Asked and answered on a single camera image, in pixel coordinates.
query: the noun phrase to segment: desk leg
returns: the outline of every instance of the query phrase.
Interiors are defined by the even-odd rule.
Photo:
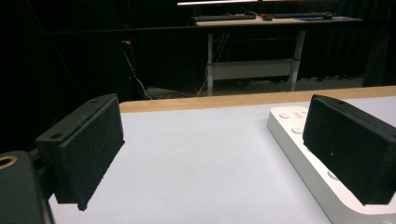
[[[207,96],[213,95],[213,35],[207,40]]]
[[[300,67],[301,53],[303,52],[303,45],[305,39],[305,31],[300,31],[297,35],[296,49],[294,50],[294,57],[291,61],[289,73],[290,91],[294,91],[297,82],[298,69]]]

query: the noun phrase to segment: white device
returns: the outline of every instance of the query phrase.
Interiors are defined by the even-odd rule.
[[[308,109],[274,107],[267,127],[333,224],[396,224],[396,194],[389,204],[363,205],[304,145]]]

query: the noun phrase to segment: dark background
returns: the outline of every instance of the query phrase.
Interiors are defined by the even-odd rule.
[[[93,97],[114,92],[120,102],[142,100],[143,91],[123,51],[130,58],[132,53],[121,41],[132,41],[135,74],[146,86],[193,92],[205,81],[204,34],[53,40],[43,38],[43,33],[192,26],[192,15],[243,13],[241,7],[258,13],[332,11],[366,21],[394,20],[394,2],[265,3],[198,10],[177,8],[174,0],[4,0],[0,152],[35,148],[40,134]],[[219,61],[289,58],[293,35],[292,31],[231,33]],[[394,40],[394,27],[309,31],[299,78],[365,76],[365,86],[394,85]]]

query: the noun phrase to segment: brass ring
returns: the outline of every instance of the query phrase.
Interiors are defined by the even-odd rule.
[[[5,156],[0,158],[0,170],[7,168],[8,166],[11,166],[15,162],[17,162],[17,160],[18,157],[16,156]]]

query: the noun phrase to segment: background desk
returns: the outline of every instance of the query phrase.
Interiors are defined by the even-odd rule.
[[[312,21],[303,21],[295,19],[273,19],[272,21],[263,21],[261,18],[256,20],[244,21],[201,21],[197,22],[200,27],[226,27],[226,26],[243,26],[257,25],[258,29],[263,26],[281,26],[285,24],[307,24],[315,23],[326,26],[328,24],[343,23],[346,21],[360,21],[358,19],[334,17],[331,20],[318,18]],[[296,36],[297,42],[293,57],[290,59],[271,60],[271,61],[254,61],[254,62],[232,62],[232,63],[214,63],[213,62],[213,34],[208,35],[208,58],[207,58],[207,95],[213,93],[213,80],[230,79],[230,78],[247,78],[247,77],[281,77],[289,76],[290,91],[294,91],[298,70],[300,67],[301,54],[303,52],[305,29],[301,28]]]
[[[396,95],[396,87],[317,93],[376,97]],[[270,108],[308,106],[294,99],[313,92],[293,94],[194,98],[190,110],[154,111],[180,109],[183,100],[121,104],[125,145],[85,212],[49,200],[56,223],[330,224],[266,128]],[[274,105],[274,97],[289,102]],[[217,100],[251,105],[208,108]],[[396,97],[348,101],[396,125]],[[142,104],[151,112],[125,113]]]

